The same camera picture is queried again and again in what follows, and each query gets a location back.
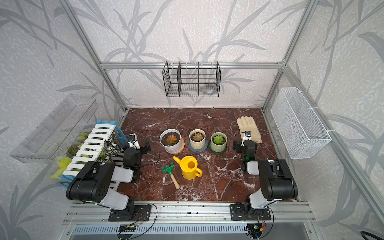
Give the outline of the yellow plastic watering can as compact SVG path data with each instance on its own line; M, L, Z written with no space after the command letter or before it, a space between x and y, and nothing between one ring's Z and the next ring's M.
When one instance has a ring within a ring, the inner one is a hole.
M179 159L176 156L173 156L173 159L180 166L182 170L182 175L186 180L193 180L196 177L202 177L203 172L198 168L197 159L193 156L185 156L182 159Z

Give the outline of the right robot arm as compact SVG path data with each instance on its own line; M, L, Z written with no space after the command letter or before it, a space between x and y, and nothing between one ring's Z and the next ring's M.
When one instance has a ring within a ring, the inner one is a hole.
M233 150L241 154L242 170L260 180L260 189L246 199L245 211L267 209L273 203L298 196L298 187L286 160L257 160L257 143L251 140L234 141Z

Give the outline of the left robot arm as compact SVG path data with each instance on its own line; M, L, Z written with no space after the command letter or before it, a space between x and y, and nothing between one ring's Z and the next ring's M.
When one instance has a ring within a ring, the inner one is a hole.
M150 144L128 147L124 150L123 166L114 162L88 162L69 184L66 197L69 200L92 202L115 212L133 214L134 201L110 188L111 182L134 183L140 176L142 155L151 150Z

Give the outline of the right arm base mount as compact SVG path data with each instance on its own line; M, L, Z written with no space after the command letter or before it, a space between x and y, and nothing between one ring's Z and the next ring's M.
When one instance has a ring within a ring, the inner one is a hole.
M272 220L271 210L269 208L253 209L244 203L231 204L230 214L232 221Z

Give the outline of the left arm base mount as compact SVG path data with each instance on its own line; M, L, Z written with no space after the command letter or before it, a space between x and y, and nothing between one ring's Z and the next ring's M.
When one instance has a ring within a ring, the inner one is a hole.
M128 206L126 210L110 212L109 222L147 222L151 213L151 205Z

